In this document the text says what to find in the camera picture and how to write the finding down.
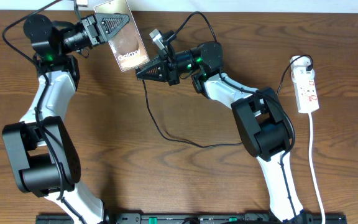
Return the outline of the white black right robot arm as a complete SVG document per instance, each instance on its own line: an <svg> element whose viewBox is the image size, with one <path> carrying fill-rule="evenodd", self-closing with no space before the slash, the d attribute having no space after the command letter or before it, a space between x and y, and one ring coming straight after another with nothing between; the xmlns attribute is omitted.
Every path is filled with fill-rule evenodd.
<svg viewBox="0 0 358 224"><path fill-rule="evenodd" d="M139 79L169 85L178 84L183 73L191 75L197 93L232 110L242 145L262 168L270 211L280 222L295 222L303 211L290 167L295 130L275 92L250 88L229 78L223 71L223 49L217 42L178 53L166 45L153 60L135 70Z"/></svg>

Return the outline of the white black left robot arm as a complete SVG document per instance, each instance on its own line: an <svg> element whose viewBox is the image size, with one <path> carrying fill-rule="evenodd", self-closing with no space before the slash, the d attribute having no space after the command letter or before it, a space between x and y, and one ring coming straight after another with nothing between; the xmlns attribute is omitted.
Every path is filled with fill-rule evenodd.
<svg viewBox="0 0 358 224"><path fill-rule="evenodd" d="M74 223L116 222L81 181L80 159L64 125L80 80L74 53L108 42L129 21L120 13L96 13L75 24L36 12L21 19L39 87L20 121L3 128L2 139L18 189L54 202Z"/></svg>

